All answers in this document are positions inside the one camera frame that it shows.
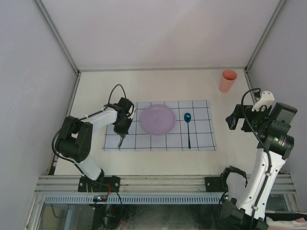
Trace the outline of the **silver table knife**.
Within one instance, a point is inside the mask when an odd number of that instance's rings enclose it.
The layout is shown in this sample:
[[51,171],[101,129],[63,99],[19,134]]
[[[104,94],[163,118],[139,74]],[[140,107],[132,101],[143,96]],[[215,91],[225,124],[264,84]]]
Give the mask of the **silver table knife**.
[[120,137],[120,141],[119,141],[119,143],[118,143],[118,145],[117,145],[117,148],[120,148],[121,147],[121,145],[122,145],[122,142],[123,142],[123,137]]

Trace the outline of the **purple plastic plate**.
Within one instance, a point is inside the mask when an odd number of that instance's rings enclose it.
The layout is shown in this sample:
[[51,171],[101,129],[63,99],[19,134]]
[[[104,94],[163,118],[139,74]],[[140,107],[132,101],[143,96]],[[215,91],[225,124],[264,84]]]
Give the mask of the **purple plastic plate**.
[[140,116],[144,131],[151,135],[165,135],[172,130],[176,122],[174,112],[166,105],[154,104],[147,107]]

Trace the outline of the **blue checkered cloth placemat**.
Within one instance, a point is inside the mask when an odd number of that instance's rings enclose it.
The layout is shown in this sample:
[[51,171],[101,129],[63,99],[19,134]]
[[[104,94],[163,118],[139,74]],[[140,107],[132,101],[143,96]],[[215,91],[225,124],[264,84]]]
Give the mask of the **blue checkered cloth placemat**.
[[136,103],[128,134],[120,143],[113,125],[106,128],[104,151],[215,151],[210,103],[168,101]]

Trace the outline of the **pink plastic cup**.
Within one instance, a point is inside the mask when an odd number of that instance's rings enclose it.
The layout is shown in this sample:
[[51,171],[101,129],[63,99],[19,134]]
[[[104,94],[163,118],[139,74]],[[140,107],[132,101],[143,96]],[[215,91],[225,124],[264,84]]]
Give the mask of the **pink plastic cup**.
[[237,73],[234,70],[224,70],[219,83],[219,91],[223,93],[228,92],[236,79]]

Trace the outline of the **blue metallic spoon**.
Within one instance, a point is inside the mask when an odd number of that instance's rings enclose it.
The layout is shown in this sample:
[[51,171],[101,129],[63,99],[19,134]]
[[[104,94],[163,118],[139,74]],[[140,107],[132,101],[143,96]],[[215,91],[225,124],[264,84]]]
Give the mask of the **blue metallic spoon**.
[[190,113],[184,114],[184,121],[187,123],[187,129],[188,129],[188,148],[191,149],[190,134],[189,134],[189,123],[191,121],[191,114]]

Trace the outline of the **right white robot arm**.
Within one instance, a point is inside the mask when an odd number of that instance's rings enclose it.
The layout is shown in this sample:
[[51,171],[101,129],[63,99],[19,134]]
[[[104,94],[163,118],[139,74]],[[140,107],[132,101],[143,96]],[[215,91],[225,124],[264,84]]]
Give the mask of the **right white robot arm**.
[[221,208],[219,220],[227,230],[266,230],[265,211],[275,179],[289,158],[294,138],[287,133],[297,109],[283,103],[275,106],[237,104],[226,118],[230,130],[234,130],[240,118],[244,119],[242,131],[252,132],[258,140],[256,161],[243,192],[235,194],[238,182],[227,174],[220,179],[221,187],[229,197]]

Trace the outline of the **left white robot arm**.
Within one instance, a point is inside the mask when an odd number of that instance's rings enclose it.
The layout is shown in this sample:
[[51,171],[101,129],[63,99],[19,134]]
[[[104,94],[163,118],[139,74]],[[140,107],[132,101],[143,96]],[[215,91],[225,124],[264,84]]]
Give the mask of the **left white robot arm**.
[[129,133],[134,112],[134,104],[122,97],[118,103],[108,103],[101,111],[84,118],[68,116],[52,139],[52,151],[58,158],[74,164],[82,175],[89,179],[88,186],[99,192],[105,187],[105,173],[90,156],[93,133],[113,125],[114,132],[120,136],[120,148]]

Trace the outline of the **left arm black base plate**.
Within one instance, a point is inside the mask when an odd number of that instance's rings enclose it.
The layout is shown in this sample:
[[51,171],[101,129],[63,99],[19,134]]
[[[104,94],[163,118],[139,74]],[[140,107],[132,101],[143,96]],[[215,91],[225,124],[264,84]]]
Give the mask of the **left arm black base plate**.
[[103,181],[93,181],[82,176],[78,184],[78,192],[119,192],[120,178],[117,176],[105,177]]

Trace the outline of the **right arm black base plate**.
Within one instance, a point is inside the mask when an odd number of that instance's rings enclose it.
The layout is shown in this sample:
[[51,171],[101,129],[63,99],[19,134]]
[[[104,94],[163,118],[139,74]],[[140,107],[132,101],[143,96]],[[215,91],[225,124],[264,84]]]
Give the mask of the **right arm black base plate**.
[[205,177],[204,180],[206,192],[228,192],[228,185],[226,184],[226,179],[222,177],[212,176]]

